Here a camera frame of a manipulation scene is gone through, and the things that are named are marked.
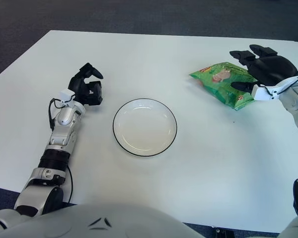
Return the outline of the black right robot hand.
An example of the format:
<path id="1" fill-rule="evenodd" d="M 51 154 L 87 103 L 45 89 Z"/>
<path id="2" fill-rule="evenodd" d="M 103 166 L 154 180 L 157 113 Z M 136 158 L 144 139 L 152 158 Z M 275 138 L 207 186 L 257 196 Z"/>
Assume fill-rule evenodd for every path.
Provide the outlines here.
<path id="1" fill-rule="evenodd" d="M 251 93 L 254 85 L 275 86 L 279 82 L 298 75 L 297 68 L 285 57 L 269 48 L 250 45 L 250 51 L 231 51 L 230 55 L 247 67 L 247 72 L 255 82 L 233 82 L 231 87 Z"/>

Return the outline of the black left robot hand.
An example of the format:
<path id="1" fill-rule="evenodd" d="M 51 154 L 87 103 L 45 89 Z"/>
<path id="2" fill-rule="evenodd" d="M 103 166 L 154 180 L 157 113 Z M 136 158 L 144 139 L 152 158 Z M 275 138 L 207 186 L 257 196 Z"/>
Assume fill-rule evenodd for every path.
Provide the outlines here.
<path id="1" fill-rule="evenodd" d="M 85 79 L 94 76 L 103 79 L 102 74 L 90 63 L 86 63 L 79 72 L 71 78 L 68 89 L 74 92 L 74 100 L 82 105 L 98 106 L 102 102 L 102 85 L 100 81 L 85 83 Z"/>

